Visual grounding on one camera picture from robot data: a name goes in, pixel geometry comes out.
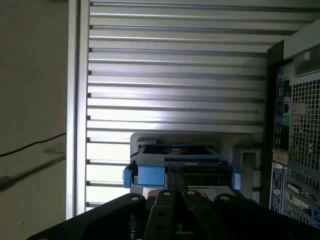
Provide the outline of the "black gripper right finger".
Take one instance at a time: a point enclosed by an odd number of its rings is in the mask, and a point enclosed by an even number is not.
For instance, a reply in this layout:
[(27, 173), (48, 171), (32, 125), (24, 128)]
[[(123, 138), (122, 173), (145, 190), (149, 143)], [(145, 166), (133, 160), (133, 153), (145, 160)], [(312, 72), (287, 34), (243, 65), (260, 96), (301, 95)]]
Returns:
[(178, 189), (204, 240), (318, 240), (319, 229), (260, 206), (232, 176), (180, 174)]

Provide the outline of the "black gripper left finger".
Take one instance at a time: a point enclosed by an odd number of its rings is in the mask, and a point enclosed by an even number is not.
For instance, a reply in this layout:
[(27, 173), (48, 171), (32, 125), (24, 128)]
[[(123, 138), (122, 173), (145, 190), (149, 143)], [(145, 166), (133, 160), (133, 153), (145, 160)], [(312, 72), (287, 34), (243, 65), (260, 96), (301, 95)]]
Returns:
[(177, 177), (148, 197), (128, 193), (31, 236), (32, 240), (171, 240), (175, 232)]

